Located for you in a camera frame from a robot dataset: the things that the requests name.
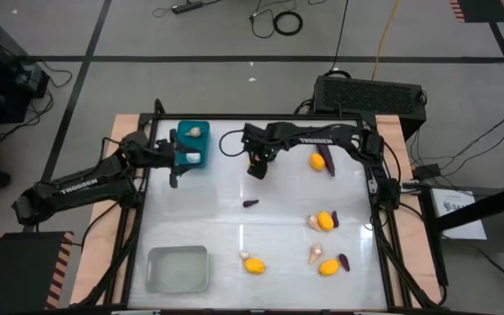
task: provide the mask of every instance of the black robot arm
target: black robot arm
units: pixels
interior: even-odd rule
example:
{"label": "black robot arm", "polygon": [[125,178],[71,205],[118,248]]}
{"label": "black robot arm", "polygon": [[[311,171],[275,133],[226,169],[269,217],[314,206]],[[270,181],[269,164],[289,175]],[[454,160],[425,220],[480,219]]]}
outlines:
{"label": "black robot arm", "polygon": [[24,191],[12,206],[18,222],[35,225],[57,212],[103,200],[118,201],[121,207],[137,207],[142,196],[133,183],[135,168],[169,167],[170,183],[176,188],[177,176],[187,171],[175,165],[176,151],[193,150],[177,145],[175,139],[176,130],[172,129],[170,142],[159,140],[156,149],[149,149],[147,136],[142,131],[128,134],[118,143],[114,154],[94,167],[49,182],[38,182]]}
{"label": "black robot arm", "polygon": [[373,131],[344,123],[298,127],[291,122],[271,122],[266,129],[246,123],[241,141],[250,160],[248,174],[258,179],[263,179],[268,162],[274,160],[280,150],[288,151],[299,144],[337,145],[370,170],[369,194],[383,207],[398,208],[400,186],[384,171],[384,139]]}

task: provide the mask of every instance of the teal container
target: teal container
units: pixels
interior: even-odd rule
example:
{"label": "teal container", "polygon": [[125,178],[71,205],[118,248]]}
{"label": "teal container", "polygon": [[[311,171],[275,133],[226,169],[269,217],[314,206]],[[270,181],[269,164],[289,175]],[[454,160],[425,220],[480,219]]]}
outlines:
{"label": "teal container", "polygon": [[[186,136],[186,133],[194,127],[199,127],[201,136],[193,137]],[[187,165],[192,168],[204,168],[207,164],[207,151],[209,147],[209,122],[203,121],[180,121],[178,123],[178,130],[176,140],[186,147],[191,147],[199,150],[201,153],[201,160],[199,163],[190,163],[186,158],[185,153],[176,152],[175,162],[176,165]]]}

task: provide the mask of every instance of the white table surface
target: white table surface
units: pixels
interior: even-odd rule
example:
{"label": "white table surface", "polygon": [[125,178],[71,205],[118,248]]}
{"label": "white table surface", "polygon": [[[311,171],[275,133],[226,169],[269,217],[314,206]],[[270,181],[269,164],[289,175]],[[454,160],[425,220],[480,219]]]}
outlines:
{"label": "white table surface", "polygon": [[[167,138],[179,121],[160,121],[157,139]],[[308,164],[314,145],[281,151],[264,180],[246,173],[248,156],[225,157],[219,139],[243,121],[210,121],[207,167],[169,186],[169,169],[150,171],[143,223],[129,294],[129,308],[333,309],[384,310],[386,301],[373,232],[363,167],[341,148],[330,147],[336,176]],[[252,121],[264,128],[269,122]],[[294,121],[324,126],[335,121]],[[227,136],[227,153],[242,150],[242,134]],[[243,208],[244,200],[260,200]],[[339,227],[330,233],[310,229],[309,214],[337,211]],[[325,253],[308,264],[310,247],[321,242]],[[152,248],[203,245],[209,252],[209,286],[201,293],[150,294],[145,290],[147,255]],[[262,259],[266,272],[250,275],[241,250]],[[322,277],[325,259],[345,254],[351,271]]]}

